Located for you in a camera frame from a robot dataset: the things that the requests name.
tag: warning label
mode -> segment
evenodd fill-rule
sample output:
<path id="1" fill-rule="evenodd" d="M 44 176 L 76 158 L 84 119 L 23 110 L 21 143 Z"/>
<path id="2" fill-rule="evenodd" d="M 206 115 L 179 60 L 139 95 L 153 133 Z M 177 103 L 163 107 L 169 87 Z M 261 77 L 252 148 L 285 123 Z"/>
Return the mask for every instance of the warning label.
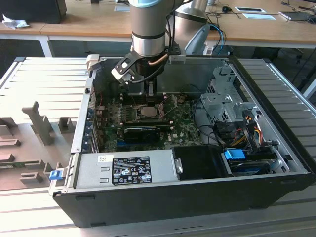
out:
<path id="1" fill-rule="evenodd" d="M 114 158 L 112 184 L 143 184 L 152 182 L 149 157 Z"/>

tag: desk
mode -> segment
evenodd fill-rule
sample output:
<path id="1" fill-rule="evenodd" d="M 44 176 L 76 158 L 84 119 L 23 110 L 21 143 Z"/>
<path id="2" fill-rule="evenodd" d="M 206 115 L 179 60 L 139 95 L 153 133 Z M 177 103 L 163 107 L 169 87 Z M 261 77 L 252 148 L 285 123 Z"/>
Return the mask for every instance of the desk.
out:
<path id="1" fill-rule="evenodd" d="M 235 13 L 239 12 L 235 6 L 262 8 L 266 14 L 278 14 L 279 11 L 292 11 L 289 6 L 281 5 L 280 0 L 222 0 L 228 3 Z M 291 0 L 291 5 L 297 10 L 299 6 L 312 7 L 312 3 Z M 207 11 L 222 13 L 222 5 L 209 7 Z M 316 46 L 316 27 L 308 22 L 288 21 L 281 15 L 273 15 L 276 20 L 247 19 L 242 14 L 221 14 L 219 25 L 226 32 L 226 45 L 261 46 L 261 47 L 289 47 L 314 48 Z M 218 40 L 218 33 L 210 33 L 208 41 Z"/>
<path id="2" fill-rule="evenodd" d="M 291 11 L 288 6 L 281 5 L 281 0 L 222 0 L 228 3 L 234 12 L 234 6 L 263 8 L 267 13 Z M 311 7 L 312 3 L 291 0 L 291 4 Z M 111 41 L 131 42 L 131 24 L 129 12 L 115 12 L 115 3 L 66 0 L 67 15 L 61 24 L 30 23 L 30 28 L 11 30 L 0 26 L 0 38 L 39 40 L 46 57 L 52 57 L 51 40 L 75 41 Z M 213 11 L 222 6 L 213 7 Z M 316 26 L 303 22 L 287 22 L 280 15 L 276 20 L 246 19 L 240 15 L 222 14 L 219 19 L 221 28 L 227 34 L 226 45 L 314 48 L 316 45 Z M 217 32 L 212 31 L 207 44 L 214 45 L 219 39 Z"/>

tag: blue latch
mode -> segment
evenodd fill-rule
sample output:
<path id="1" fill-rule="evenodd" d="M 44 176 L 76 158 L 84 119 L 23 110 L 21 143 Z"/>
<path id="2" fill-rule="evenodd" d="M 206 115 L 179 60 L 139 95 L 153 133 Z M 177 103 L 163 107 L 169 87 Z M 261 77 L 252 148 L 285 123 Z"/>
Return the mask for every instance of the blue latch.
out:
<path id="1" fill-rule="evenodd" d="M 242 150 L 231 149 L 224 152 L 226 159 L 246 159 Z"/>
<path id="2" fill-rule="evenodd" d="M 53 170 L 49 175 L 50 180 L 61 180 L 63 179 L 63 172 L 61 170 Z"/>

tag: cable on desk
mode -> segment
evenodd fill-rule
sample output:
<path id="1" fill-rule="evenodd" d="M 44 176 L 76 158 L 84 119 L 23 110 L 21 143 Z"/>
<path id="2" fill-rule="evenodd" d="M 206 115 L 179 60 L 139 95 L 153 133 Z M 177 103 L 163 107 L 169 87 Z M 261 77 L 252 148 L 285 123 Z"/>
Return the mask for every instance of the cable on desk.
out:
<path id="1" fill-rule="evenodd" d="M 212 21 L 211 21 L 211 19 L 209 18 L 208 14 L 207 14 L 207 18 L 208 18 L 208 20 L 210 21 L 209 24 L 210 24 L 212 27 L 214 27 L 214 28 L 218 31 L 219 35 L 220 35 L 220 38 L 219 38 L 218 42 L 216 43 L 215 47 L 213 48 L 213 51 L 217 48 L 217 46 L 219 45 L 219 42 L 222 40 L 221 49 L 219 50 L 219 52 L 218 52 L 218 54 L 217 54 L 217 55 L 220 55 L 221 51 L 222 51 L 223 48 L 224 48 L 225 42 L 226 42 L 226 33 L 225 33 L 223 30 L 220 29 L 220 26 L 219 26 L 219 23 L 218 23 L 218 18 L 216 18 L 216 19 L 217 19 L 217 26 L 215 26 L 215 25 L 212 23 Z"/>

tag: white table leg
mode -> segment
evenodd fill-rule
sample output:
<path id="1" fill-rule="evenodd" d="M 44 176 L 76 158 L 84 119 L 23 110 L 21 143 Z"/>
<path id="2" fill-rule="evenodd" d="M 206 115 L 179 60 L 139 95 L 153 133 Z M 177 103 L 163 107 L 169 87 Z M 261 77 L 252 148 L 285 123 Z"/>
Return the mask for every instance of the white table leg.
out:
<path id="1" fill-rule="evenodd" d="M 45 57 L 55 57 L 54 50 L 48 36 L 38 36 L 37 38 L 41 44 Z"/>
<path id="2" fill-rule="evenodd" d="M 316 91 L 316 78 L 314 79 L 312 84 L 306 89 L 303 95 L 305 96 L 306 99 L 309 100 L 309 98 L 315 93 L 315 91 Z"/>

